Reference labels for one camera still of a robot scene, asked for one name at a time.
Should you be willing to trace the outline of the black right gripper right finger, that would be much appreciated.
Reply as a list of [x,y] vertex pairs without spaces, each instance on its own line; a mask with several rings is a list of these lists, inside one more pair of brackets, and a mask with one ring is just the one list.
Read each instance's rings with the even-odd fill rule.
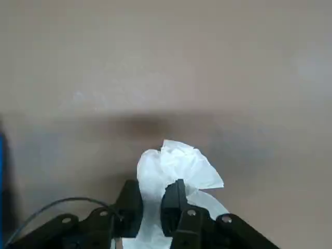
[[213,219],[207,209],[189,204],[182,179],[165,189],[160,221],[165,237],[172,238],[170,248],[278,248],[237,215]]

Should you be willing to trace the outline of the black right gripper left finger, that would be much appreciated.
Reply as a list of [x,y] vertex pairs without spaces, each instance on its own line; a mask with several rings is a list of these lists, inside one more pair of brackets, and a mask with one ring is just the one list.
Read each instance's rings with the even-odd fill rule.
[[137,180],[127,180],[114,204],[102,203],[87,218],[61,214],[5,248],[112,248],[115,239],[135,238],[143,218]]

